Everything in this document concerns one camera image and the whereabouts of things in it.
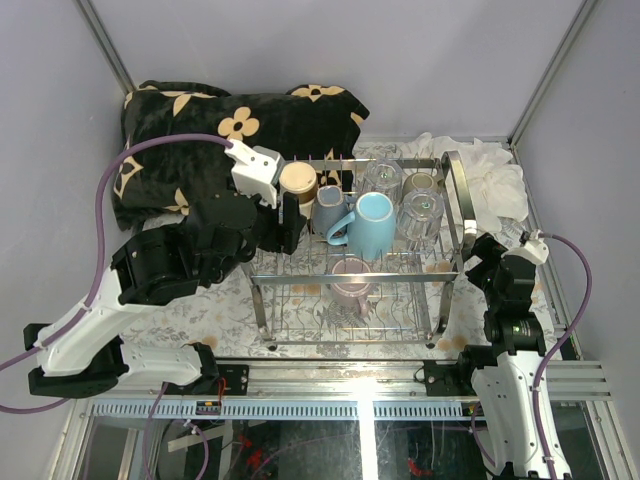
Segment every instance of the pillow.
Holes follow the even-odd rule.
[[[163,135],[209,133],[276,150],[287,160],[352,158],[368,116],[337,86],[231,95],[199,83],[148,81],[127,95],[122,130],[125,148]],[[126,230],[166,212],[188,215],[189,205],[233,189],[233,165],[222,146],[205,142],[161,145],[128,157],[113,185],[118,226]],[[321,177],[323,184],[351,183],[335,172]]]

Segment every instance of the mug handle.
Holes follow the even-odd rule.
[[[367,297],[358,297],[358,304],[360,306],[360,316],[366,317],[369,315],[369,302],[367,301]]]
[[[331,238],[331,237],[333,237],[337,233],[337,231],[340,230],[345,225],[349,225],[350,223],[354,222],[355,219],[356,219],[355,212],[349,212],[347,215],[345,215],[345,217],[342,220],[336,223],[327,232],[327,243],[333,246],[346,245],[346,243],[349,241],[349,236],[346,233],[342,237],[338,237],[338,238]]]

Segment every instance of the rack handle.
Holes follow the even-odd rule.
[[[464,174],[464,167],[460,159],[460,153],[457,150],[444,152],[442,155],[442,171],[446,180],[449,171],[453,179],[453,186],[456,190],[458,199],[458,207],[460,207],[460,215],[462,216],[462,258],[469,258],[471,249],[476,242],[478,235],[478,223],[476,222],[476,212],[471,201],[471,193],[467,184],[467,177]]]

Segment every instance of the pink mug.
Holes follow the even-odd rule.
[[[357,257],[338,260],[331,267],[332,274],[371,273],[371,267]],[[356,307],[361,317],[369,315],[370,306],[367,296],[373,290],[373,283],[332,283],[329,285],[333,300],[343,307]]]

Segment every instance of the wire rack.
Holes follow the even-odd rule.
[[[354,191],[366,164],[373,159],[310,160],[317,171],[345,170],[354,177]],[[252,283],[256,321],[270,349],[279,344],[305,343],[400,343],[435,342],[447,327],[451,309],[453,281],[463,271],[464,252],[475,240],[475,217],[468,197],[464,171],[457,152],[440,159],[394,159],[405,176],[426,171],[446,178],[452,174],[457,202],[451,205],[443,191],[445,216],[434,245],[410,245],[396,236],[388,254],[369,262],[371,273],[331,274],[331,266],[341,258],[353,256],[348,247],[332,246],[305,230],[293,255],[259,251],[243,268]],[[456,226],[452,207],[463,219]],[[370,312],[361,317],[358,310],[333,301],[332,283],[373,283],[368,296]]]

